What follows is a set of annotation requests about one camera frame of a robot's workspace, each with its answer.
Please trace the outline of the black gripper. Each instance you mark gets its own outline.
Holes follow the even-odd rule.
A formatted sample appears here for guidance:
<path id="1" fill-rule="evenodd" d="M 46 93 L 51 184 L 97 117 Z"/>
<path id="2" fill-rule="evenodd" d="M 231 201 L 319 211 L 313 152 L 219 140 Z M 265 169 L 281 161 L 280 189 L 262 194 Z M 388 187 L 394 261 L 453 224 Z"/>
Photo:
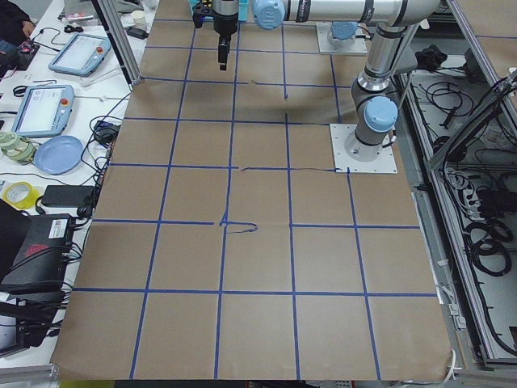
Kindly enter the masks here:
<path id="1" fill-rule="evenodd" d="M 208 0 L 198 1 L 192 6 L 192 18 L 196 28 L 201 28 L 206 18 L 211 17 L 213 29 L 220 34 L 217 56 L 220 70 L 226 71 L 231 44 L 231 36 L 237 30 L 239 1 Z"/>

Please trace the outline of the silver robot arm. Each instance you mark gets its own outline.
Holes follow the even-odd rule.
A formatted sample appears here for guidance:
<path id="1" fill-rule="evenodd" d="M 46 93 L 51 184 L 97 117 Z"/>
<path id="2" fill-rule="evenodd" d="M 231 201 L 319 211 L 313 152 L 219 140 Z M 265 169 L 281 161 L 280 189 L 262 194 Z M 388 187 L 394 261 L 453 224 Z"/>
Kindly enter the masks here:
<path id="1" fill-rule="evenodd" d="M 431 15 L 437 1 L 253 1 L 255 23 L 271 30 L 286 21 L 357 22 L 376 27 L 364 69 L 352 87 L 358 124 L 351 154 L 382 148 L 397 121 L 395 103 L 385 97 L 389 77 L 404 50 L 406 33 Z"/>

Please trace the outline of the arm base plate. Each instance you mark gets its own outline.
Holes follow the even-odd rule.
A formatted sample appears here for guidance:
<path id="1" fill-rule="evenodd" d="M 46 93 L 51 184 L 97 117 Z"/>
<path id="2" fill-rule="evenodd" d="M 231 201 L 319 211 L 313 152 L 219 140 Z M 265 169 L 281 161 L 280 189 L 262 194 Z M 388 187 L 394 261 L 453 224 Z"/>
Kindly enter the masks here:
<path id="1" fill-rule="evenodd" d="M 319 53 L 366 57 L 368 49 L 364 31 L 357 22 L 318 23 L 317 41 Z"/>
<path id="2" fill-rule="evenodd" d="M 397 164 L 389 137 L 379 145 L 369 146 L 355 136 L 355 124 L 330 124 L 334 169 L 338 173 L 397 174 Z"/>

